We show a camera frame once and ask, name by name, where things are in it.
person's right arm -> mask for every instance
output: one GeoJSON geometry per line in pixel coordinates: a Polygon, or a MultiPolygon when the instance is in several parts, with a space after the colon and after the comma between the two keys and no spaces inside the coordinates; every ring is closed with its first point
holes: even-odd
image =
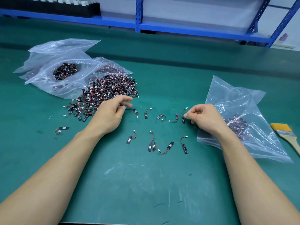
{"type": "Polygon", "coordinates": [[[242,225],[300,224],[298,210],[261,169],[212,104],[195,105],[184,116],[220,142],[242,225]]]}

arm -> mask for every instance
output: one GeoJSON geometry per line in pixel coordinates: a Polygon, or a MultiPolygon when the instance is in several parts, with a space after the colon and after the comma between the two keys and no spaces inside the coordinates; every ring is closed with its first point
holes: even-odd
{"type": "Polygon", "coordinates": [[[261,169],[212,104],[196,105],[185,117],[220,142],[242,225],[296,225],[300,213],[261,169]]]}
{"type": "Polygon", "coordinates": [[[119,95],[103,102],[83,131],[0,204],[0,224],[57,225],[95,145],[119,126],[132,99],[119,95]]]}

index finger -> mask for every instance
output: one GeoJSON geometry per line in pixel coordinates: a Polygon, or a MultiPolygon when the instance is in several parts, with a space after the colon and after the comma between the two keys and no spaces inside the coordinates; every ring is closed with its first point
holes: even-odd
{"type": "Polygon", "coordinates": [[[118,95],[117,97],[112,99],[116,105],[119,105],[123,101],[132,101],[133,98],[127,95],[118,95]]]}
{"type": "Polygon", "coordinates": [[[197,111],[202,112],[204,110],[205,104],[198,104],[193,106],[187,113],[196,113],[197,111]]]}

shelf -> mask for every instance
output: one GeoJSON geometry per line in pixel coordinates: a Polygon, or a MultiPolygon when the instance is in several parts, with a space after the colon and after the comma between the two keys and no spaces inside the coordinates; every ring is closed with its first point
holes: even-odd
{"type": "Polygon", "coordinates": [[[28,11],[20,11],[20,10],[8,10],[8,9],[0,9],[0,14],[46,19],[46,20],[65,21],[65,22],[73,22],[73,23],[82,23],[82,24],[121,27],[121,28],[136,27],[134,15],[111,13],[111,12],[101,12],[101,16],[94,16],[92,18],[55,15],[55,14],[28,12],[28,11]]]}
{"type": "Polygon", "coordinates": [[[140,24],[140,29],[261,43],[268,43],[270,41],[270,38],[259,33],[246,35],[246,28],[210,25],[145,16],[140,24]]]}

green work surface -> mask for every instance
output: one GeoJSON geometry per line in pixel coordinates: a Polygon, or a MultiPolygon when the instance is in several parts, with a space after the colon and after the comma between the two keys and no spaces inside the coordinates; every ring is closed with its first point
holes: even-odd
{"type": "MultiPolygon", "coordinates": [[[[0,202],[82,130],[64,117],[70,100],[57,98],[12,73],[26,49],[66,38],[103,39],[90,56],[103,56],[134,72],[140,98],[120,126],[93,151],[75,189],[64,222],[105,224],[239,224],[222,151],[197,143],[197,128],[174,120],[185,107],[204,103],[213,75],[236,87],[266,92],[258,104],[269,123],[287,123],[300,136],[300,52],[137,34],[92,26],[0,18],[2,120],[0,202]],[[143,113],[148,110],[148,119],[143,113]],[[70,126],[60,136],[54,130],[70,126]],[[126,141],[137,132],[130,145],[126,141]],[[164,155],[148,152],[152,130],[164,155]],[[180,144],[183,139],[188,154],[180,144]]],[[[281,140],[294,163],[257,159],[300,209],[300,159],[281,140]]]]}

